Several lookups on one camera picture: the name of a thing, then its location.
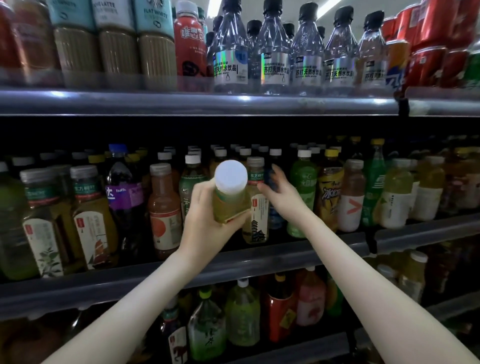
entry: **bottle cap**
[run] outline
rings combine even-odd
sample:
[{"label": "bottle cap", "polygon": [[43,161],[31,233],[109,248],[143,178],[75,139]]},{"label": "bottle cap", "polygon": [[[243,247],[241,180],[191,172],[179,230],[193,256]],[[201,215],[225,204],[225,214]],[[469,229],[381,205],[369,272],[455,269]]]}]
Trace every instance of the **bottle cap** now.
[{"label": "bottle cap", "polygon": [[125,144],[109,144],[108,148],[112,153],[128,153],[128,149]]},{"label": "bottle cap", "polygon": [[166,176],[172,173],[172,166],[169,163],[157,163],[150,166],[152,176]]},{"label": "bottle cap", "polygon": [[86,154],[85,152],[72,152],[72,158],[75,160],[88,159],[88,154]]},{"label": "bottle cap", "polygon": [[205,11],[200,6],[197,8],[197,12],[198,12],[198,19],[205,20]]},{"label": "bottle cap", "polygon": [[105,162],[105,154],[96,154],[92,156],[88,156],[88,162],[97,164]]},{"label": "bottle cap", "polygon": [[171,310],[172,308],[175,308],[175,306],[178,304],[178,301],[179,301],[179,297],[178,295],[176,294],[175,296],[173,296],[173,298],[167,303],[167,305],[165,306],[165,308],[167,310]]},{"label": "bottle cap", "polygon": [[241,0],[223,0],[223,11],[241,12]]},{"label": "bottle cap", "polygon": [[240,155],[241,156],[251,156],[252,150],[250,148],[240,148]]},{"label": "bottle cap", "polygon": [[408,168],[411,165],[411,159],[407,158],[393,158],[392,164],[398,168]]},{"label": "bottle cap", "polygon": [[287,37],[293,38],[295,36],[295,25],[293,23],[284,23],[283,29],[285,29]]},{"label": "bottle cap", "polygon": [[307,2],[300,6],[299,22],[314,22],[317,20],[318,4],[316,2]]},{"label": "bottle cap", "polygon": [[148,150],[146,150],[146,149],[138,149],[138,150],[135,150],[135,153],[137,153],[137,154],[140,156],[140,159],[145,158],[146,156],[148,156]]},{"label": "bottle cap", "polygon": [[297,152],[297,156],[299,158],[310,158],[312,156],[312,151],[311,150],[300,149]]},{"label": "bottle cap", "polygon": [[33,157],[13,157],[12,164],[16,167],[31,166],[35,164]]},{"label": "bottle cap", "polygon": [[128,156],[128,158],[130,158],[130,160],[133,163],[136,163],[136,162],[140,161],[140,156],[137,153],[130,153],[130,154],[127,154],[127,156]]},{"label": "bottle cap", "polygon": [[215,149],[214,153],[215,153],[215,157],[226,157],[227,156],[227,150],[226,149]]},{"label": "bottle cap", "polygon": [[98,175],[96,166],[78,166],[70,168],[70,177],[72,179],[92,178]]},{"label": "bottle cap", "polygon": [[223,16],[222,15],[216,16],[213,19],[213,32],[214,33],[218,32],[218,29],[220,28],[220,25],[222,24],[222,21],[223,21]]},{"label": "bottle cap", "polygon": [[265,158],[263,157],[248,157],[247,166],[249,167],[263,167],[265,165]]},{"label": "bottle cap", "polygon": [[198,154],[187,154],[185,156],[186,164],[200,164],[200,156]]},{"label": "bottle cap", "polygon": [[247,34],[249,36],[257,36],[260,32],[260,28],[262,27],[262,22],[260,20],[250,20],[247,23]]},{"label": "bottle cap", "polygon": [[57,176],[70,176],[70,168],[72,168],[71,164],[56,164],[55,166],[51,166],[51,169],[55,171]]},{"label": "bottle cap", "polygon": [[172,159],[172,152],[158,152],[157,154],[158,160],[171,160]]},{"label": "bottle cap", "polygon": [[247,181],[247,169],[237,160],[225,160],[215,170],[215,185],[225,194],[240,193],[247,185]]},{"label": "bottle cap", "polygon": [[210,288],[202,288],[200,289],[200,298],[203,300],[206,300],[207,298],[210,298],[212,295],[212,290]]},{"label": "bottle cap", "polygon": [[52,168],[32,168],[20,171],[20,179],[23,183],[52,181],[55,179],[55,171]]},{"label": "bottle cap", "polygon": [[338,157],[338,149],[325,149],[325,157]]},{"label": "bottle cap", "polygon": [[237,280],[237,284],[239,287],[242,287],[242,288],[248,287],[248,278],[242,278]]},{"label": "bottle cap", "polygon": [[57,159],[57,154],[56,153],[40,153],[40,159],[41,160]]},{"label": "bottle cap", "polygon": [[285,273],[275,273],[275,280],[277,282],[285,282]]},{"label": "bottle cap", "polygon": [[385,18],[385,13],[381,10],[371,12],[365,16],[365,22],[363,23],[363,29],[380,29]]},{"label": "bottle cap", "polygon": [[320,37],[323,39],[325,38],[325,27],[324,26],[318,26],[317,27],[318,32],[320,33]]},{"label": "bottle cap", "polygon": [[282,150],[281,149],[271,149],[270,150],[270,155],[271,156],[281,156],[282,155]]},{"label": "bottle cap", "polygon": [[282,14],[283,1],[282,0],[264,0],[264,15],[267,12],[280,12]]},{"label": "bottle cap", "polygon": [[177,13],[177,18],[181,13],[188,13],[195,15],[195,18],[198,18],[198,8],[193,2],[188,0],[178,0],[177,5],[175,6]]},{"label": "bottle cap", "polygon": [[207,44],[207,47],[211,46],[212,43],[213,43],[213,38],[215,37],[215,33],[214,32],[208,32],[207,35],[205,36],[206,38],[206,44]]},{"label": "bottle cap", "polygon": [[385,139],[372,139],[370,144],[373,146],[382,146],[385,144]]},{"label": "bottle cap", "polygon": [[412,250],[410,253],[410,258],[419,263],[426,263],[428,256],[425,253],[419,252],[418,250]]},{"label": "bottle cap", "polygon": [[350,5],[342,6],[335,12],[334,26],[340,24],[351,24],[353,20],[353,7]]},{"label": "bottle cap", "polygon": [[351,170],[361,170],[361,169],[363,169],[363,160],[361,160],[361,159],[347,159],[347,161],[345,162],[345,167],[348,167]]},{"label": "bottle cap", "polygon": [[377,265],[377,271],[387,279],[395,279],[397,271],[386,264]]},{"label": "bottle cap", "polygon": [[434,166],[438,166],[445,162],[445,158],[442,156],[426,156],[425,159]]}]

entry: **soda can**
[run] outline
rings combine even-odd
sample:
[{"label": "soda can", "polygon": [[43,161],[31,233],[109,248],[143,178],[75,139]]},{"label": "soda can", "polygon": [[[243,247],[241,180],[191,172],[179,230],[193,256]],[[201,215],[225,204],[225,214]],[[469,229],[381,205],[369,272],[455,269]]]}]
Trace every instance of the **soda can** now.
[{"label": "soda can", "polygon": [[413,53],[408,66],[405,88],[437,86],[447,51],[446,47],[438,46],[419,49]]},{"label": "soda can", "polygon": [[410,44],[406,40],[397,39],[387,42],[388,48],[388,67],[385,82],[387,87],[394,91],[400,91],[405,69],[408,65],[410,55]]},{"label": "soda can", "polygon": [[465,48],[475,39],[477,16],[480,12],[480,0],[461,0],[454,21],[449,48]]},{"label": "soda can", "polygon": [[480,88],[480,50],[469,53],[462,79],[463,88]]},{"label": "soda can", "polygon": [[413,44],[419,22],[420,4],[407,6],[396,16],[396,38]]},{"label": "soda can", "polygon": [[459,5],[460,0],[422,0],[412,50],[448,44]]},{"label": "soda can", "polygon": [[453,49],[444,59],[439,86],[443,88],[457,88],[461,86],[463,69],[469,53],[466,49]]},{"label": "soda can", "polygon": [[385,42],[396,39],[395,27],[396,18],[394,16],[384,19],[384,22],[382,23],[382,35]]}]

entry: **green bottle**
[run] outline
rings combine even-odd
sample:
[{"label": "green bottle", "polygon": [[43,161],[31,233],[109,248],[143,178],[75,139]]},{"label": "green bottle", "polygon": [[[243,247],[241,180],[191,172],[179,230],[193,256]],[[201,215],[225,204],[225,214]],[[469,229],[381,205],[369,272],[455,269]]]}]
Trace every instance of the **green bottle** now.
[{"label": "green bottle", "polygon": [[188,322],[190,354],[198,362],[220,356],[227,347],[225,313],[210,300],[211,295],[210,287],[200,290],[202,301]]},{"label": "green bottle", "polygon": [[225,312],[227,337],[233,345],[253,346],[260,341],[260,298],[248,278],[239,279],[230,290]]},{"label": "green bottle", "polygon": [[[299,159],[293,163],[290,171],[290,183],[297,189],[308,208],[313,210],[317,185],[317,166],[310,161],[312,157],[311,150],[299,150],[297,156]],[[294,238],[305,238],[303,232],[291,223],[287,225],[287,233]]]},{"label": "green bottle", "polygon": [[365,162],[363,174],[367,178],[365,199],[361,211],[361,222],[364,227],[375,226],[380,221],[380,196],[385,182],[385,161],[382,151],[384,139],[372,139],[372,154]]}]

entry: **plastic bottle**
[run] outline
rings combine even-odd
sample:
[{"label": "plastic bottle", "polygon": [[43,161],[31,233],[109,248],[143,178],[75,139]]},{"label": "plastic bottle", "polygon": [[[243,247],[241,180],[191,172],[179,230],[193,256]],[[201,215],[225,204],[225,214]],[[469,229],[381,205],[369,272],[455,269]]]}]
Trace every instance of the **plastic bottle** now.
[{"label": "plastic bottle", "polygon": [[188,322],[190,355],[199,362],[212,360],[227,348],[225,313],[210,299],[211,295],[210,288],[200,289],[202,301]]},{"label": "plastic bottle", "polygon": [[413,176],[413,185],[412,185],[412,193],[410,194],[410,203],[408,209],[408,217],[411,217],[413,207],[415,206],[415,200],[417,199],[418,189],[420,185],[420,180],[418,176],[418,161],[416,159],[410,160],[410,167],[408,168],[411,175]]},{"label": "plastic bottle", "polygon": [[55,153],[40,153],[41,168],[51,167],[56,163],[57,154]]},{"label": "plastic bottle", "polygon": [[248,52],[248,79],[250,90],[257,92],[260,88],[260,46],[258,34],[262,28],[260,20],[250,20],[247,23],[247,34],[252,44]]},{"label": "plastic bottle", "polygon": [[247,159],[252,156],[252,150],[250,148],[240,148],[240,162],[247,167]]},{"label": "plastic bottle", "polygon": [[95,166],[70,169],[76,204],[72,217],[89,270],[116,267],[119,236]]},{"label": "plastic bottle", "polygon": [[226,149],[214,149],[215,158],[210,162],[210,176],[215,176],[215,170],[220,163],[224,160],[227,160],[227,150]]},{"label": "plastic bottle", "polygon": [[467,174],[470,171],[467,158],[468,149],[458,147],[454,149],[453,155],[445,159],[445,186],[440,198],[439,211],[448,215],[457,214],[465,199]]},{"label": "plastic bottle", "polygon": [[102,71],[92,2],[47,0],[67,88],[98,87]]},{"label": "plastic bottle", "polygon": [[[202,25],[198,21],[198,7],[191,1],[177,1],[175,32],[175,54],[177,75],[190,77],[207,76],[207,48]],[[183,90],[197,91],[201,85],[182,79]]]},{"label": "plastic bottle", "polygon": [[178,296],[173,297],[161,313],[160,352],[172,363],[188,361],[187,328],[179,315]]},{"label": "plastic bottle", "polygon": [[315,2],[300,7],[300,25],[290,51],[292,86],[302,96],[315,95],[322,84],[324,45],[315,25],[317,10]]},{"label": "plastic bottle", "polygon": [[181,214],[182,214],[184,225],[185,225],[185,218],[190,208],[190,201],[192,199],[193,187],[197,183],[208,180],[200,162],[201,162],[201,158],[199,155],[185,156],[185,170],[183,171],[180,177],[180,184],[179,184]]},{"label": "plastic bottle", "polygon": [[300,274],[297,325],[315,325],[324,314],[326,285],[315,273],[315,267],[306,267]]},{"label": "plastic bottle", "polygon": [[241,0],[223,1],[223,21],[213,41],[215,91],[248,91],[248,52],[252,46],[240,17]]},{"label": "plastic bottle", "polygon": [[145,226],[141,176],[135,165],[125,161],[128,153],[125,144],[110,144],[109,148],[112,160],[105,191],[120,237],[120,263],[137,263],[144,242]]},{"label": "plastic bottle", "polygon": [[24,211],[22,225],[42,277],[85,270],[71,207],[60,198],[55,177],[50,168],[20,172],[30,207]]},{"label": "plastic bottle", "polygon": [[360,226],[367,179],[362,173],[363,160],[347,159],[338,203],[338,229],[354,232]]},{"label": "plastic bottle", "polygon": [[269,202],[257,187],[259,183],[264,183],[264,166],[265,159],[263,157],[249,157],[247,159],[247,191],[252,204],[251,218],[243,225],[242,235],[248,244],[260,244],[268,240]]},{"label": "plastic bottle", "polygon": [[290,43],[290,46],[291,46],[293,42],[293,38],[295,37],[295,25],[293,23],[284,23],[283,29],[287,34],[288,42]]},{"label": "plastic bottle", "polygon": [[271,342],[279,342],[290,335],[295,325],[298,301],[285,274],[275,273],[274,277],[265,295],[263,327]]},{"label": "plastic bottle", "polygon": [[413,176],[409,172],[410,159],[394,158],[392,167],[385,176],[385,187],[382,192],[382,212],[380,225],[387,229],[398,229],[405,226],[410,210]]},{"label": "plastic bottle", "polygon": [[428,256],[425,253],[413,250],[410,252],[405,268],[398,278],[398,287],[417,303],[420,303],[425,288],[427,260]]},{"label": "plastic bottle", "polygon": [[372,148],[365,157],[363,174],[367,178],[365,199],[361,211],[361,223],[364,227],[372,227],[380,222],[380,197],[385,183],[385,161],[382,151],[384,139],[372,139]]},{"label": "plastic bottle", "polygon": [[282,0],[264,0],[264,23],[258,35],[261,92],[279,95],[290,84],[290,42],[283,28]]},{"label": "plastic bottle", "polygon": [[357,41],[350,29],[353,8],[343,6],[335,12],[332,35],[325,47],[324,86],[353,86],[359,56]]},{"label": "plastic bottle", "polygon": [[132,2],[92,0],[92,4],[108,84],[113,88],[139,88],[140,60]]},{"label": "plastic bottle", "polygon": [[333,232],[338,229],[338,202],[343,181],[343,165],[338,161],[338,151],[325,150],[325,158],[318,173],[317,211],[326,226]]},{"label": "plastic bottle", "polygon": [[[293,163],[290,171],[290,183],[297,189],[307,207],[313,210],[317,185],[317,166],[310,161],[312,156],[310,150],[299,150],[297,155],[299,159]],[[287,233],[294,238],[305,238],[303,232],[290,222],[287,224]]]},{"label": "plastic bottle", "polygon": [[388,49],[382,37],[380,27],[384,21],[384,12],[377,11],[365,17],[365,32],[359,41],[359,60],[357,63],[357,84],[364,88],[385,88],[385,75],[388,66]]},{"label": "plastic bottle", "polygon": [[237,281],[228,292],[225,305],[228,340],[237,346],[253,346],[260,341],[260,295],[248,285],[248,278]]},{"label": "plastic bottle", "polygon": [[206,43],[206,35],[208,33],[208,28],[207,28],[207,23],[205,22],[205,11],[199,6],[197,8],[198,10],[198,22],[200,23],[200,25],[202,26],[202,29],[204,31],[204,35],[205,35],[205,43]]},{"label": "plastic bottle", "polygon": [[12,171],[10,175],[20,180],[20,171],[31,169],[35,166],[35,159],[33,157],[13,157]]},{"label": "plastic bottle", "polygon": [[441,156],[425,157],[427,163],[419,168],[419,187],[411,217],[418,221],[430,221],[435,218],[445,185],[445,171],[442,168],[445,158]]},{"label": "plastic bottle", "polygon": [[177,63],[170,0],[133,0],[140,63],[149,90],[175,90]]},{"label": "plastic bottle", "polygon": [[0,269],[10,280],[38,276],[38,267],[22,226],[27,209],[22,184],[8,174],[0,162]]},{"label": "plastic bottle", "polygon": [[[277,185],[273,182],[271,173],[274,173],[272,164],[276,164],[281,169],[284,168],[284,163],[282,160],[282,150],[281,149],[270,149],[270,159],[268,161],[268,167],[265,168],[265,183],[270,186],[274,191],[277,191]],[[268,227],[272,230],[280,229],[285,223],[283,217],[275,210],[273,204],[270,204],[270,211],[268,213]]]}]

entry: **red can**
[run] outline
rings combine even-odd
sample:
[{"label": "red can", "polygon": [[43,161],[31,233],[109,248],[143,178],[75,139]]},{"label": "red can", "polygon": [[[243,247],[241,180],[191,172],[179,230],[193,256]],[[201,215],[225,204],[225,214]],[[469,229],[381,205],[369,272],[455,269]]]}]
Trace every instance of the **red can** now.
[{"label": "red can", "polygon": [[461,86],[461,78],[468,54],[466,49],[454,49],[447,53],[439,81],[440,87],[456,88]]},{"label": "red can", "polygon": [[394,16],[384,19],[384,22],[382,23],[382,35],[385,42],[396,39],[395,23],[396,18]]},{"label": "red can", "polygon": [[480,0],[460,0],[458,14],[454,22],[450,48],[468,47],[475,39]]},{"label": "red can", "polygon": [[419,22],[420,4],[407,6],[396,16],[396,38],[413,44]]},{"label": "red can", "polygon": [[460,0],[422,0],[412,49],[447,45],[459,5]]},{"label": "red can", "polygon": [[410,86],[436,86],[442,73],[446,47],[423,48],[410,57],[405,88]]}]

